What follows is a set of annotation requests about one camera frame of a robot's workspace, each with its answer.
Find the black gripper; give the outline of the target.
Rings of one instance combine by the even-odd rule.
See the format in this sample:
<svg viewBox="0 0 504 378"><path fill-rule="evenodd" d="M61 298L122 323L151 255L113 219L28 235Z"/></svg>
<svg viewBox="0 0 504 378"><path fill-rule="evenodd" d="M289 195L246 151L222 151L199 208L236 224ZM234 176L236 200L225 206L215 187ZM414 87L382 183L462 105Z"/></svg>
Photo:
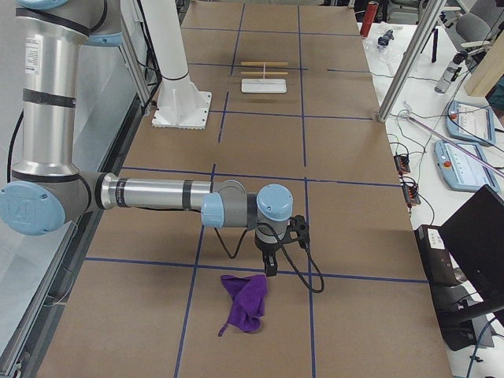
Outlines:
<svg viewBox="0 0 504 378"><path fill-rule="evenodd" d="M272 277L277 275L278 264L276 260L276 252L280 249L280 244L274 240L273 243L264 241L259 233L255 233L254 242L256 247L262 253L262 260L265 267L265 275Z"/></svg>

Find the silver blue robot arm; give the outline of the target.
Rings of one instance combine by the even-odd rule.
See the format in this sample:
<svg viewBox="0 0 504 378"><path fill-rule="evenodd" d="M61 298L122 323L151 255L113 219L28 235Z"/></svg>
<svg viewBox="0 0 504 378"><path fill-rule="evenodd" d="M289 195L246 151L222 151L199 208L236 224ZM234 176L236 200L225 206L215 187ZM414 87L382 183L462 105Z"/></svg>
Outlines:
<svg viewBox="0 0 504 378"><path fill-rule="evenodd" d="M254 231L265 274L275 276L276 252L289 243L293 198L279 184L258 193L236 181L120 178L82 172L72 161L80 47L118 46L118 1L20 1L24 22L23 152L1 191L1 217L24 235L45 235L96 210L140 208L198 212L211 228Z"/></svg>

